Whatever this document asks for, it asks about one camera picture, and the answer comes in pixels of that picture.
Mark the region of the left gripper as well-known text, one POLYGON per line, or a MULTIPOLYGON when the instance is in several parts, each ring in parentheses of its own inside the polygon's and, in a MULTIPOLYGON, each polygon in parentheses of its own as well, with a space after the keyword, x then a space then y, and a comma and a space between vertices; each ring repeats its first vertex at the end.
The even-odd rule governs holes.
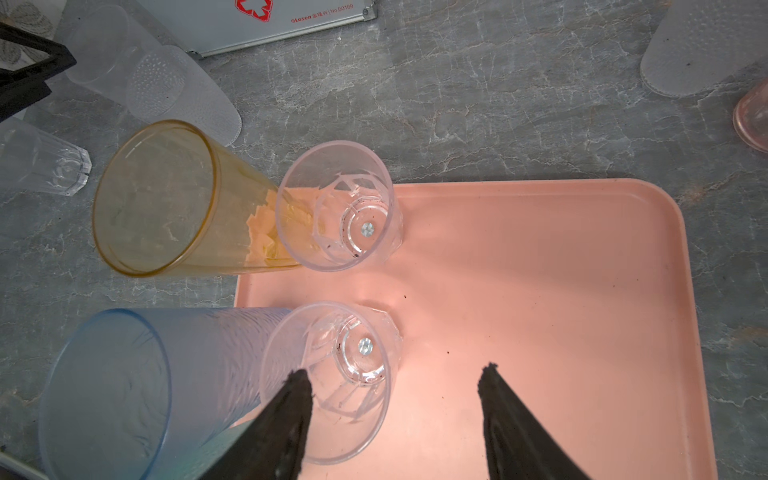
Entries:
POLYGON ((48 54, 20 69, 1 69, 1 121, 5 121, 50 95, 46 81, 75 66, 77 61, 65 45, 15 26, 2 23, 1 39, 48 54))

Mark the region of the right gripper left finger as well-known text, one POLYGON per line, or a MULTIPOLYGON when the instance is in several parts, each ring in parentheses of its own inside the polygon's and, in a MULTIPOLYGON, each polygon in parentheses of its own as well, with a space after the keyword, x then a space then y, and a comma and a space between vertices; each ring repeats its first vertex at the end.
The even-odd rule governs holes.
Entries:
POLYGON ((312 407, 312 387, 307 371, 291 372, 262 412, 202 477, 298 478, 306 451, 312 407))

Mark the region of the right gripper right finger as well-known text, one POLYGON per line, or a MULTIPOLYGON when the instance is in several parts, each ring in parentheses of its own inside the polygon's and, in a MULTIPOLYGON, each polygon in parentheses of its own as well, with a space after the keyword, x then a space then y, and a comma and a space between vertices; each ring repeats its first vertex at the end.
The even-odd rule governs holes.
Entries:
POLYGON ((587 477, 510 388, 496 364, 483 368, 478 394, 491 479, 587 477))

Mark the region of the blue plastic cup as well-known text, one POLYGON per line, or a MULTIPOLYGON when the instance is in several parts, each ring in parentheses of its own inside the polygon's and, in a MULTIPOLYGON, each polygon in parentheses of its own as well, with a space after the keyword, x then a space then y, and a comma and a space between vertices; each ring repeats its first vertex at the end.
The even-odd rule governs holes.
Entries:
POLYGON ((116 308, 83 323, 47 378, 52 479, 158 479, 253 411, 283 308, 116 308))

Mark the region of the pink plastic tray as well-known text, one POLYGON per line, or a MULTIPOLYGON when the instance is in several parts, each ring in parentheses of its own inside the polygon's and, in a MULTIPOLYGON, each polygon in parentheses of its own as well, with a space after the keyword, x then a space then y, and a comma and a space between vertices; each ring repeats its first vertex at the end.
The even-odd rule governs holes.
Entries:
POLYGON ((306 479, 484 479, 482 370, 593 479, 717 475, 686 232, 635 179, 401 184, 383 264, 239 278, 239 307, 387 311, 403 337, 386 419, 306 479))

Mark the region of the amber plastic cup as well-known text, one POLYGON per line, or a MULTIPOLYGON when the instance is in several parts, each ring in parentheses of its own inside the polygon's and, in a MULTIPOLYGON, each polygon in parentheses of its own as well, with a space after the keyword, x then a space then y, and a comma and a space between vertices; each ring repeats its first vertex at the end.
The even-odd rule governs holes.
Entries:
POLYGON ((278 237, 277 200, 274 182, 198 127, 160 121, 108 163, 94 242, 112 269, 137 278, 294 269, 278 237))

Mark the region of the teal plastic cup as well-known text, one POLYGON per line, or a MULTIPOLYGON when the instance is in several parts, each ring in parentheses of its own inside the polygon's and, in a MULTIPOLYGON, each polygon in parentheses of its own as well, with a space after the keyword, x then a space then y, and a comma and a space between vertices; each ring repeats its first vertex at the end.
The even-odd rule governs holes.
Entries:
POLYGON ((160 479, 295 479, 291 434, 272 420, 227 430, 160 479))

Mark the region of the clear faceted cup front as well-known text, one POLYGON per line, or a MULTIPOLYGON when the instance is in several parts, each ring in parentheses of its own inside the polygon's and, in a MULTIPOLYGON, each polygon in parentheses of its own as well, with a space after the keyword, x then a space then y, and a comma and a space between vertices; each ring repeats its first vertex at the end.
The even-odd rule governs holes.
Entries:
POLYGON ((347 461, 385 420, 402 343, 383 310, 331 301, 293 309, 264 351, 261 400, 272 400, 290 372, 305 370, 313 396, 305 458, 318 465, 347 461))

